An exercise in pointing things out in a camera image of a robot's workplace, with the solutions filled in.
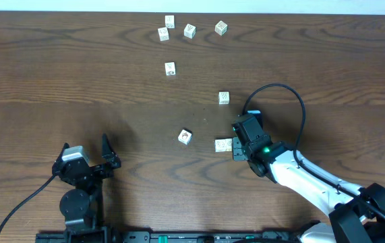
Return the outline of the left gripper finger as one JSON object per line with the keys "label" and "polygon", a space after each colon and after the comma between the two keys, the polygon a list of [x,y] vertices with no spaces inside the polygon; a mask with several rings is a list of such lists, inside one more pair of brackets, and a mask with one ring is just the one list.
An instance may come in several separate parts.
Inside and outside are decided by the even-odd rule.
{"label": "left gripper finger", "polygon": [[117,156],[117,153],[112,149],[106,134],[102,135],[102,158],[113,169],[117,169],[121,167],[121,160]]}
{"label": "left gripper finger", "polygon": [[64,153],[65,150],[68,149],[68,148],[69,148],[69,144],[68,144],[68,143],[65,143],[65,144],[63,145],[63,148],[61,149],[61,152],[60,152],[59,156],[57,157],[57,159],[56,159],[56,161],[55,161],[55,165],[56,165],[56,166],[59,166],[60,164],[62,164],[62,162],[63,162],[63,159],[62,159],[63,153]]}

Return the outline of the yellow-sided wooden block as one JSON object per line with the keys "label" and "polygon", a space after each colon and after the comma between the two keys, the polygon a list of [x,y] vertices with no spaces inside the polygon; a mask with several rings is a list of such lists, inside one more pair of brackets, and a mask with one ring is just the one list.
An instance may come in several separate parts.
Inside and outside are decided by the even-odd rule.
{"label": "yellow-sided wooden block", "polygon": [[225,150],[226,152],[232,151],[233,148],[233,139],[232,138],[227,138],[225,140]]}

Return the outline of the blue-sided smiley wooden block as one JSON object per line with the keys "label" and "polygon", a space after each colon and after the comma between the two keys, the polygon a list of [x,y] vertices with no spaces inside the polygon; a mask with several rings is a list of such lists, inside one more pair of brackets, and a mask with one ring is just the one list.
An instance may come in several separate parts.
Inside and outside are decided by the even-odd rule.
{"label": "blue-sided smiley wooden block", "polygon": [[218,139],[214,141],[214,147],[215,147],[215,152],[225,152],[227,149],[226,146],[226,140],[225,139]]}

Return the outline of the wooden block mid table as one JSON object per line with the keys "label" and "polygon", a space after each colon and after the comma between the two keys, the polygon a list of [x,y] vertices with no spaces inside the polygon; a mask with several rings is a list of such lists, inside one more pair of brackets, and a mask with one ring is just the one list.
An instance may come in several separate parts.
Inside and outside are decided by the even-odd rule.
{"label": "wooden block mid table", "polygon": [[228,105],[230,102],[230,94],[227,91],[218,93],[218,104],[219,105]]}

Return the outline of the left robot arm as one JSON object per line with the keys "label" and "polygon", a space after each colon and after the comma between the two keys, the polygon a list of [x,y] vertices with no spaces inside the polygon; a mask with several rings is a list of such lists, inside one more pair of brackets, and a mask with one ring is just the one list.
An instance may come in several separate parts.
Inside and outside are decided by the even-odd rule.
{"label": "left robot arm", "polygon": [[100,165],[89,165],[82,146],[64,144],[52,166],[52,174],[71,186],[60,200],[59,210],[65,218],[67,242],[122,242],[119,232],[104,220],[102,182],[114,176],[121,160],[112,149],[106,134],[102,135]]}

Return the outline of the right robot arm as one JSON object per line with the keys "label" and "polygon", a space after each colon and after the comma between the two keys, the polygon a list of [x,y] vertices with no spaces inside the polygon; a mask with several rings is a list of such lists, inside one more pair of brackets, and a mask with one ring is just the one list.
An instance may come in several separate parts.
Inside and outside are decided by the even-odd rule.
{"label": "right robot arm", "polygon": [[384,187],[374,183],[364,188],[344,181],[307,160],[295,147],[273,142],[255,114],[241,116],[233,131],[257,176],[292,189],[328,216],[330,233],[313,227],[304,231],[300,242],[385,242]]}

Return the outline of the red picture wooden block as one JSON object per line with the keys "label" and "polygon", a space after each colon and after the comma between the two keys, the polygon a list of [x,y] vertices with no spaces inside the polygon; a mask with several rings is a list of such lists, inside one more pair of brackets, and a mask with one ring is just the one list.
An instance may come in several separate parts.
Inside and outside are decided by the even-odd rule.
{"label": "red picture wooden block", "polygon": [[192,138],[192,134],[187,130],[182,130],[178,135],[178,141],[185,145],[189,144],[191,138]]}

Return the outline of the wooden block soccer ball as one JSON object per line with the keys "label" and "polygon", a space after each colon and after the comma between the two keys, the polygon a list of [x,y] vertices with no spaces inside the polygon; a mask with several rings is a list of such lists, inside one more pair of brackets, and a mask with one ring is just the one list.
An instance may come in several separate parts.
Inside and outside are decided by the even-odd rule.
{"label": "wooden block soccer ball", "polygon": [[167,76],[174,76],[176,74],[174,62],[166,62],[165,63],[165,73]]}

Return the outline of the green-print wooden block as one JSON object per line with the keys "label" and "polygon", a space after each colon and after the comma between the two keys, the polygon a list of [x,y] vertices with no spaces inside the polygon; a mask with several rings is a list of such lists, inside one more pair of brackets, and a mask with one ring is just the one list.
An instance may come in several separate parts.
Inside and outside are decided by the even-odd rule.
{"label": "green-print wooden block", "polygon": [[227,31],[228,25],[224,23],[222,20],[219,21],[214,28],[214,31],[219,34],[220,36],[223,36],[224,33]]}

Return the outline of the wooden block numeral three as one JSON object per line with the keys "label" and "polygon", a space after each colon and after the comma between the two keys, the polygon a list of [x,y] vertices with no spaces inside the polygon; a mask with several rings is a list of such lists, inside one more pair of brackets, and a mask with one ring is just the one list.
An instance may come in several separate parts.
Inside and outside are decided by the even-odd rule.
{"label": "wooden block numeral three", "polygon": [[183,33],[185,37],[193,38],[196,34],[196,27],[191,24],[186,24]]}

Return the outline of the red-sided wooden block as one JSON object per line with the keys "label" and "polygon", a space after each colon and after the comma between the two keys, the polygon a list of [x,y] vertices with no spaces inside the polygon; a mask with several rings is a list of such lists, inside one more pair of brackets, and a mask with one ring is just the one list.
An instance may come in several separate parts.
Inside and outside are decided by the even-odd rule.
{"label": "red-sided wooden block", "polygon": [[167,27],[159,28],[158,29],[158,35],[160,41],[167,41],[169,40],[169,31]]}

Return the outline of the top wooden block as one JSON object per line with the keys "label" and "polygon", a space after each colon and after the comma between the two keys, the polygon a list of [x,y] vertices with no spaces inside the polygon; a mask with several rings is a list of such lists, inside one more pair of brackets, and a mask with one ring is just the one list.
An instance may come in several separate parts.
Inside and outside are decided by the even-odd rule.
{"label": "top wooden block", "polygon": [[175,16],[165,16],[165,26],[167,28],[175,28]]}

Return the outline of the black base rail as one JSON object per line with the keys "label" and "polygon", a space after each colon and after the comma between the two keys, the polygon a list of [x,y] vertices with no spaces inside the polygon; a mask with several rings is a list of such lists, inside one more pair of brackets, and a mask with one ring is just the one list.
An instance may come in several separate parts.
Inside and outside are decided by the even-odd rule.
{"label": "black base rail", "polygon": [[300,242],[297,236],[287,232],[267,231],[262,233],[150,233],[150,232],[123,232],[92,233],[80,236],[67,234],[37,234],[36,243],[55,242],[119,242],[119,243],[229,243],[242,240],[255,240],[256,242]]}

